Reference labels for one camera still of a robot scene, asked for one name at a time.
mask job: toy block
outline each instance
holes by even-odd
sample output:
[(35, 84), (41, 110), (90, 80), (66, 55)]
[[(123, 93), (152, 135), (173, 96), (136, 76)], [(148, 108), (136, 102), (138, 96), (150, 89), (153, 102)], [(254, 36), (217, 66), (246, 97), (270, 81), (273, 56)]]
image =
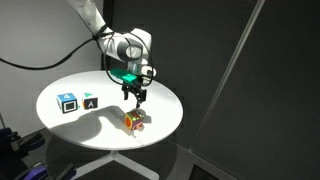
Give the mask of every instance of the toy block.
[(56, 99), (63, 114), (78, 109), (77, 98), (72, 93), (59, 94)]
[(144, 116), (141, 112), (133, 110), (125, 114), (124, 125), (131, 131), (137, 130), (143, 126), (143, 119)]
[(98, 97), (93, 96), (91, 93), (84, 93), (82, 106), (84, 109), (98, 108)]

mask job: white robot link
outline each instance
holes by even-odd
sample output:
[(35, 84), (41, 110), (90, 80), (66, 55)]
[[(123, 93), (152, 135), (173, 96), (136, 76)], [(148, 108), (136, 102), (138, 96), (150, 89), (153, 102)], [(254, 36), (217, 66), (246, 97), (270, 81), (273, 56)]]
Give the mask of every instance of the white robot link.
[(105, 55), (128, 63), (126, 71), (116, 69), (111, 70), (110, 73), (123, 80), (121, 85), (125, 100), (128, 99), (128, 92), (136, 96), (136, 108), (138, 108), (146, 100), (147, 91), (141, 88), (142, 83), (146, 80), (150, 84), (156, 75), (156, 70), (148, 66), (151, 35), (137, 28), (129, 33), (113, 32), (107, 27), (94, 0), (68, 0), (68, 2), (76, 10), (93, 36), (96, 37), (95, 40), (100, 50)]

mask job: table top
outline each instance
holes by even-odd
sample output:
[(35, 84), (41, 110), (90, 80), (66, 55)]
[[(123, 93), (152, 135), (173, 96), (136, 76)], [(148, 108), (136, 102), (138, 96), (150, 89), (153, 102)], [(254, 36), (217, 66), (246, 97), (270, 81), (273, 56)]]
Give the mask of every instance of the table top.
[[(77, 73), (53, 82), (39, 95), (37, 113), (50, 132), (73, 144), (102, 150), (140, 148), (168, 137), (183, 116), (181, 102), (170, 89), (154, 80), (143, 88), (147, 100), (138, 110), (145, 118), (138, 130), (131, 131), (123, 123), (125, 113), (136, 107), (135, 96), (129, 93), (124, 100), (121, 85), (112, 82), (105, 71)], [(98, 97), (98, 108), (80, 107), (63, 114), (56, 97), (66, 93), (73, 93), (78, 105), (84, 93), (91, 93)]]

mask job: table leg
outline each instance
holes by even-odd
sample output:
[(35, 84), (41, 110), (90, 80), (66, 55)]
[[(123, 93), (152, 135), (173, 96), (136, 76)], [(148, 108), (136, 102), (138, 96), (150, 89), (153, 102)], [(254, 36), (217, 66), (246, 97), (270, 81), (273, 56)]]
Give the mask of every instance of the table leg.
[(116, 162), (132, 169), (133, 171), (143, 175), (146, 178), (152, 179), (152, 180), (158, 180), (159, 179), (159, 175), (154, 172), (151, 171), (150, 169), (142, 166), (141, 164), (138, 164), (134, 161), (132, 161), (131, 159), (121, 155), (121, 154), (117, 154), (117, 156), (114, 159)]
[(110, 154), (103, 156), (91, 163), (81, 166), (77, 169), (77, 174), (72, 179), (77, 179), (111, 161), (116, 161), (151, 180), (159, 179), (159, 175), (156, 172), (151, 171), (150, 169), (142, 166), (141, 164), (138, 164), (132, 161), (131, 159), (119, 154), (119, 151), (111, 151)]

